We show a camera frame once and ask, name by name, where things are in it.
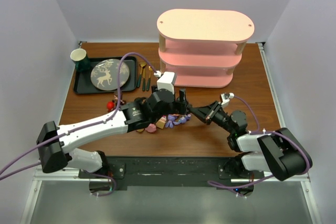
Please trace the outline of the red head figurine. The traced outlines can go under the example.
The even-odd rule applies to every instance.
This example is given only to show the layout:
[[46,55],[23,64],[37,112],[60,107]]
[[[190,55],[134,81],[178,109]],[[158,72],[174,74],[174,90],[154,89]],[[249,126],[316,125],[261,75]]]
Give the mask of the red head figurine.
[[109,102],[107,103],[107,110],[108,110],[108,112],[113,111],[114,108],[115,108],[115,103],[114,103],[113,101],[109,101]]

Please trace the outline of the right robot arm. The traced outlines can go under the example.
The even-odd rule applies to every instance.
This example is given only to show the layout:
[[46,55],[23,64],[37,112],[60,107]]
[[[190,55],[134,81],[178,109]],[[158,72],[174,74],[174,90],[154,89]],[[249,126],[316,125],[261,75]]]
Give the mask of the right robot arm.
[[202,107],[188,106],[188,111],[203,123],[215,123],[229,133],[227,142],[238,152],[245,170],[270,172],[279,181],[305,174],[313,166],[312,158],[292,132],[286,128],[276,131],[247,130],[246,113],[224,111],[218,101]]

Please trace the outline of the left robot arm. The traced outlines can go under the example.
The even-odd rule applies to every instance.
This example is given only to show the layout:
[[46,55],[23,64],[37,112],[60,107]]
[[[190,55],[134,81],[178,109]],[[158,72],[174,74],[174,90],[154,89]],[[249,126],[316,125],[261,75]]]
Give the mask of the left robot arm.
[[87,152],[81,146],[101,138],[144,129],[168,114],[183,114],[188,101],[185,89],[179,97],[167,89],[159,89],[148,98],[137,98],[114,111],[83,122],[57,126],[43,125],[36,144],[44,173],[65,167],[83,169],[90,173],[108,166],[103,152]]

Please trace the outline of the black helmet figurine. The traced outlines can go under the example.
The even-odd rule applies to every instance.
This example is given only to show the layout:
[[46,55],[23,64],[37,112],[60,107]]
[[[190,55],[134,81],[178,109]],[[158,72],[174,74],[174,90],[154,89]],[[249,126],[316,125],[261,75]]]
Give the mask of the black helmet figurine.
[[189,113],[189,108],[187,106],[185,106],[182,110],[181,110],[181,115],[186,115]]

